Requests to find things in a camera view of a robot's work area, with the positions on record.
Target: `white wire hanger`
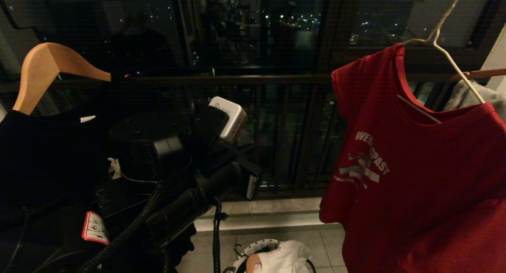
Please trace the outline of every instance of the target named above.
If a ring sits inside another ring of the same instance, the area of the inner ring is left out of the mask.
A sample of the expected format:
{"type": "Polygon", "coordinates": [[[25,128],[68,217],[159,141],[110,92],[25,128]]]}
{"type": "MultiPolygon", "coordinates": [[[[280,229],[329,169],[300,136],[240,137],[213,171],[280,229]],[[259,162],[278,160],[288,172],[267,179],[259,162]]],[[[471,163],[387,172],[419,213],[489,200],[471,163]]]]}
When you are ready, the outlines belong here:
{"type": "MultiPolygon", "coordinates": [[[[436,28],[434,30],[432,30],[432,32],[430,33],[430,35],[429,35],[429,37],[427,39],[416,39],[416,38],[415,39],[410,39],[410,40],[407,40],[406,42],[401,43],[401,46],[402,45],[404,46],[404,45],[412,43],[412,42],[419,42],[419,43],[422,43],[422,44],[430,44],[431,46],[435,47],[437,50],[439,50],[442,53],[444,53],[444,55],[446,55],[446,58],[450,61],[450,63],[453,66],[453,68],[461,76],[461,78],[464,80],[464,82],[469,87],[469,89],[478,98],[478,100],[480,101],[480,103],[484,104],[485,100],[483,100],[483,98],[479,95],[478,91],[476,91],[476,89],[474,88],[473,84],[471,84],[469,82],[469,80],[466,78],[466,76],[462,73],[462,71],[459,68],[459,66],[457,66],[457,64],[455,63],[455,61],[453,60],[453,58],[451,58],[450,53],[448,53],[448,51],[445,51],[444,48],[442,48],[441,46],[439,46],[437,44],[437,40],[439,38],[439,33],[441,32],[441,26],[443,26],[443,23],[445,22],[445,20],[448,17],[448,15],[450,15],[450,13],[452,12],[452,10],[455,8],[455,5],[457,4],[457,2],[459,2],[459,0],[454,0],[453,1],[453,3],[450,6],[450,8],[448,8],[448,10],[444,13],[443,17],[441,17],[441,20],[439,20],[436,28]]],[[[419,107],[417,107],[416,105],[414,105],[409,100],[406,100],[404,97],[402,97],[400,95],[397,95],[397,97],[399,97],[404,102],[410,104],[412,107],[414,107],[415,109],[417,109],[419,112],[423,113],[425,116],[428,116],[433,121],[435,121],[437,123],[441,123],[441,121],[437,120],[436,118],[434,118],[430,114],[424,112],[422,109],[420,109],[419,107]]]]}

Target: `clothes hanger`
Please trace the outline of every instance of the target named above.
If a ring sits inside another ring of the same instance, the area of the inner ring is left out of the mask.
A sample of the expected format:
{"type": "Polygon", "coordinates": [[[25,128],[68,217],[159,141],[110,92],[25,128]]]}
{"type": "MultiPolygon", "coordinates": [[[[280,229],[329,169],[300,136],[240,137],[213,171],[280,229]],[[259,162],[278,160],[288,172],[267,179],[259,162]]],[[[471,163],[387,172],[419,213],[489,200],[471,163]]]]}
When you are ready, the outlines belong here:
{"type": "Polygon", "coordinates": [[[110,73],[97,69],[71,48],[52,42],[38,44],[23,61],[13,110],[30,115],[59,73],[111,81],[110,73]]]}
{"type": "MultiPolygon", "coordinates": [[[[457,2],[459,2],[459,0],[454,0],[452,5],[450,6],[450,8],[448,8],[448,10],[444,13],[443,17],[441,17],[441,20],[439,20],[436,28],[434,30],[432,30],[432,32],[430,33],[429,37],[427,39],[410,39],[410,40],[407,40],[406,42],[403,42],[401,43],[401,46],[403,45],[407,45],[409,43],[412,43],[412,42],[419,42],[419,43],[422,43],[422,44],[431,44],[433,47],[435,47],[438,51],[444,53],[444,55],[446,56],[446,58],[450,61],[451,65],[453,66],[453,68],[457,71],[457,74],[464,80],[464,82],[467,84],[467,86],[469,86],[469,89],[473,92],[473,94],[478,98],[478,100],[480,101],[480,103],[484,104],[485,103],[485,100],[483,100],[483,98],[479,95],[478,91],[476,91],[476,89],[473,87],[473,85],[469,82],[469,80],[464,76],[464,74],[462,73],[462,71],[459,69],[459,66],[457,66],[457,64],[455,63],[455,61],[453,60],[453,58],[451,58],[451,55],[450,53],[448,53],[448,51],[446,51],[444,48],[442,48],[441,46],[439,46],[437,44],[437,40],[439,38],[439,34],[441,32],[441,26],[443,26],[443,23],[445,22],[446,18],[448,17],[448,15],[450,15],[450,13],[452,12],[452,10],[455,8],[455,5],[457,4],[457,2]]],[[[403,100],[404,102],[407,102],[407,103],[410,103],[408,102],[408,100],[405,100],[405,98],[401,97],[400,95],[397,95],[397,97],[399,97],[401,100],[403,100]]],[[[431,115],[429,115],[428,113],[424,112],[422,109],[416,107],[416,109],[423,113],[425,116],[428,116],[430,119],[432,119],[433,121],[437,122],[437,123],[441,123],[439,120],[437,120],[436,118],[432,117],[431,115]]]]}
{"type": "MultiPolygon", "coordinates": [[[[464,75],[466,75],[466,78],[468,78],[469,80],[501,76],[506,75],[506,68],[466,71],[464,72],[464,75]]],[[[450,78],[451,81],[459,81],[461,79],[462,77],[459,74],[456,74],[452,78],[450,78]]]]}

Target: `white laundry basket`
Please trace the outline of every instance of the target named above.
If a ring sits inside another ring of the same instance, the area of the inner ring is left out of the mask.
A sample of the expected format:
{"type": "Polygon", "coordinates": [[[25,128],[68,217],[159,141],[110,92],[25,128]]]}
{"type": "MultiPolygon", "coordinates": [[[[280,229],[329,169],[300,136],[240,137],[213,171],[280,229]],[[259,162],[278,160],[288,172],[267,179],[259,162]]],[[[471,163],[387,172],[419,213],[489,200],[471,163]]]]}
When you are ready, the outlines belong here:
{"type": "MultiPolygon", "coordinates": [[[[261,241],[250,244],[246,247],[241,253],[239,253],[235,246],[240,246],[240,244],[236,244],[234,246],[234,251],[239,255],[235,260],[234,264],[231,267],[227,267],[223,270],[223,273],[245,273],[246,272],[246,259],[255,253],[260,252],[269,252],[278,248],[280,244],[279,240],[276,239],[262,239],[261,241]]],[[[316,273],[315,266],[308,259],[306,262],[311,266],[313,272],[316,273]]]]}

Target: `gray clothing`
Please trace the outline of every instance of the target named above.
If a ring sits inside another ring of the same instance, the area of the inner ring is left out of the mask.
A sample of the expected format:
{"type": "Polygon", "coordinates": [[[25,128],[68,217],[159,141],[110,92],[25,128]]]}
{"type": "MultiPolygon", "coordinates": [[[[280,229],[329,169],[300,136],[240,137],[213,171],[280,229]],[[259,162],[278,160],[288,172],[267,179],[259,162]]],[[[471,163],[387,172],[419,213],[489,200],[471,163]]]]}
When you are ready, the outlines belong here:
{"type": "MultiPolygon", "coordinates": [[[[476,91],[478,91],[478,93],[481,95],[483,100],[485,100],[485,102],[492,103],[492,106],[494,107],[499,117],[506,122],[506,96],[492,89],[488,89],[487,87],[483,87],[474,80],[470,80],[470,82],[473,84],[476,91]]],[[[444,111],[450,111],[453,109],[476,105],[479,103],[479,100],[476,98],[473,92],[469,90],[469,87],[466,85],[464,80],[461,80],[453,88],[450,100],[448,100],[448,103],[446,103],[444,111]]]]}

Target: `red t-shirt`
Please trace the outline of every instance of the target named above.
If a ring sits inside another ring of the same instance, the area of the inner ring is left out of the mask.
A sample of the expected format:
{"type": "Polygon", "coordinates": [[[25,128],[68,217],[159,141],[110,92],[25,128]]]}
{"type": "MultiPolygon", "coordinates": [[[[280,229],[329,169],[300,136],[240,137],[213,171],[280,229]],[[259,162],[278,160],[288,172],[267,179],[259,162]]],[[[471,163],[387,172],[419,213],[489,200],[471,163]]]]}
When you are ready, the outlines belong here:
{"type": "Polygon", "coordinates": [[[506,125],[490,103],[423,107],[399,44],[335,70],[332,85],[349,125],[320,220],[344,226],[348,271],[504,273],[506,125]]]}

